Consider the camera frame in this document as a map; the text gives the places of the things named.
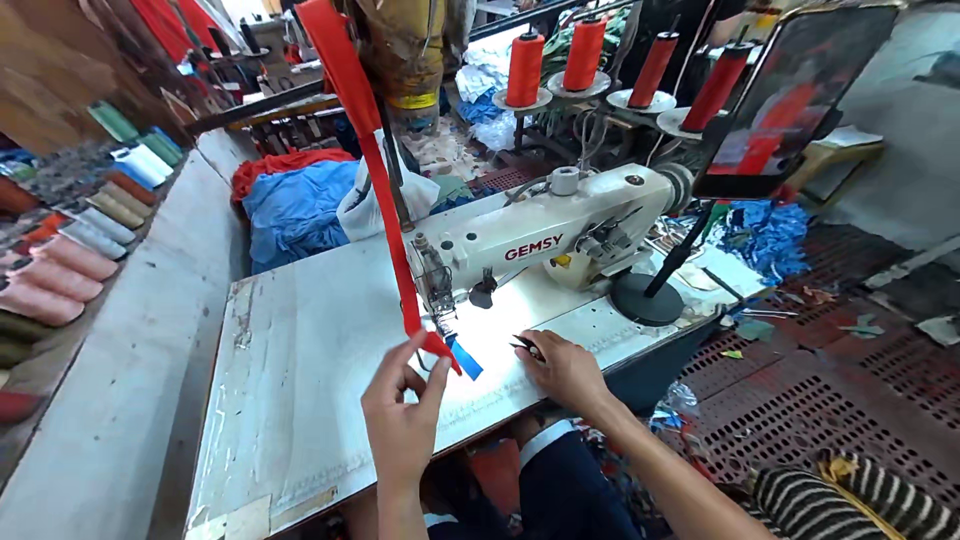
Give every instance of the worn table surface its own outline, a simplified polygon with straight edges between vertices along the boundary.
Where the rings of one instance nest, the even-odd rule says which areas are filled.
[[[431,216],[418,231],[498,208],[503,194]],[[661,257],[635,266],[654,271]],[[732,256],[708,248],[693,261],[744,296],[764,287]],[[679,327],[709,319],[735,298],[675,279],[689,306]],[[549,329],[592,351],[602,368],[680,331],[640,327],[602,291],[576,292],[530,267],[493,294],[493,308],[458,305],[458,341],[484,372],[451,376],[435,451],[457,445],[542,398],[508,344],[510,334]],[[228,297],[187,537],[226,529],[262,538],[376,481],[360,396],[388,348],[403,341],[399,296],[383,235],[233,284]],[[411,365],[417,369],[414,358]]]

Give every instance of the white plastic bag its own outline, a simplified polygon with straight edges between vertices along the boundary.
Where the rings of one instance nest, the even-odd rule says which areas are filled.
[[[376,144],[380,147],[380,157],[384,164],[387,162],[387,151],[383,144],[383,130],[377,130]],[[437,202],[440,187],[433,181],[407,169],[400,156],[396,157],[400,164],[400,173],[403,176],[403,186],[400,194],[410,210],[410,219],[416,221],[430,214],[430,208]],[[364,200],[357,203],[360,192],[367,183],[367,160],[360,159],[357,175],[353,181],[353,189],[337,207],[337,219],[344,233],[351,242],[368,238],[383,232],[383,217],[380,215],[380,206],[376,203],[376,196],[371,191]]]

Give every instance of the white sewing machine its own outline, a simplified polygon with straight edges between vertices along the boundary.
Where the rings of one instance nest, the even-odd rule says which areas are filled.
[[[676,164],[657,172],[632,163],[583,179],[574,167],[556,169],[534,196],[511,204],[515,193],[501,209],[417,233],[407,243],[417,291],[437,321],[467,298],[490,307],[496,277],[542,262],[558,282],[583,288],[646,257],[644,236],[689,203],[692,180]]]

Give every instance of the wall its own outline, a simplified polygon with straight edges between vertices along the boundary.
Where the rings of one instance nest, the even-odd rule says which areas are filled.
[[[180,538],[228,287],[248,267],[229,174],[249,147],[199,145],[0,494],[5,538]]]
[[[960,90],[913,81],[960,41],[960,6],[904,13],[841,103],[843,123],[883,135],[887,151],[841,200],[848,220],[912,249],[960,233]]]

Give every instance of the blue fabric strip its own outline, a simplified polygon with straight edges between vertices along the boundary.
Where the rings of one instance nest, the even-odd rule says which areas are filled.
[[[446,346],[450,348],[450,352],[453,353],[454,359],[456,359],[460,367],[463,368],[464,373],[466,373],[471,380],[477,380],[477,377],[480,377],[480,374],[483,373],[483,368],[473,359],[470,353],[465,351],[464,348],[457,343],[456,335],[451,335],[446,339]]]

